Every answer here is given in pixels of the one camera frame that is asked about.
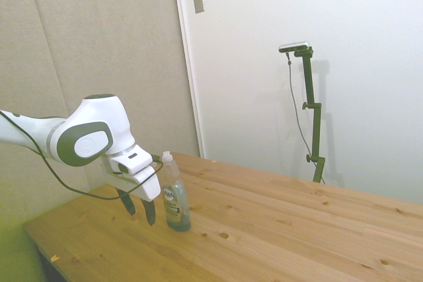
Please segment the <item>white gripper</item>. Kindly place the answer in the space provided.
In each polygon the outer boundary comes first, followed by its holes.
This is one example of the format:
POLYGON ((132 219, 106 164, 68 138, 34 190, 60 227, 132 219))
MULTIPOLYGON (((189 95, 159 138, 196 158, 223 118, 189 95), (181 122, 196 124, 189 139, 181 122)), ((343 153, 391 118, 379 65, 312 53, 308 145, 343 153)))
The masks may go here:
POLYGON ((116 191, 126 211, 131 216, 136 213, 135 205, 127 192, 137 187, 131 194, 141 199, 147 222, 150 226, 153 226, 156 221, 155 202, 153 200, 161 193, 161 186, 155 169, 147 165, 135 174, 125 174, 113 171, 105 156, 102 156, 101 159, 105 180, 108 184, 117 188, 116 191))

